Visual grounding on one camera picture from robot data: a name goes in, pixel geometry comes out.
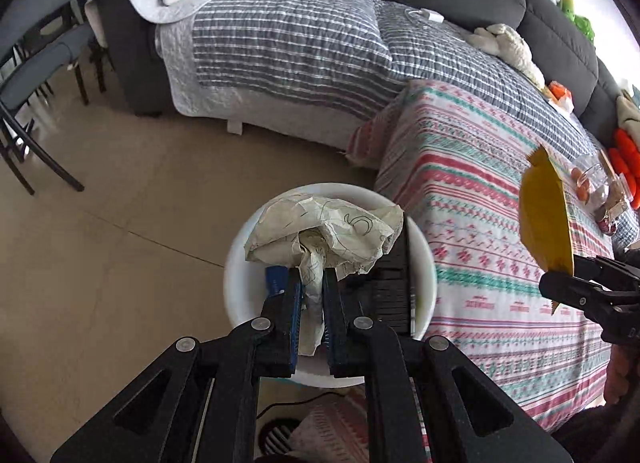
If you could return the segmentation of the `person right hand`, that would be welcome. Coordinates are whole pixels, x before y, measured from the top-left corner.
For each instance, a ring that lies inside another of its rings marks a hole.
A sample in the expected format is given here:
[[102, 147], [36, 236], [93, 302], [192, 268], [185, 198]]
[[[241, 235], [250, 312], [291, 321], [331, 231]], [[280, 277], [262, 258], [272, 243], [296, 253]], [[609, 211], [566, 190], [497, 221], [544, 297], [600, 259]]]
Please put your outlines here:
[[639, 374], [638, 351], [630, 347], [613, 345], [606, 368], [603, 397], [608, 405], [615, 405], [630, 390], [631, 380]]

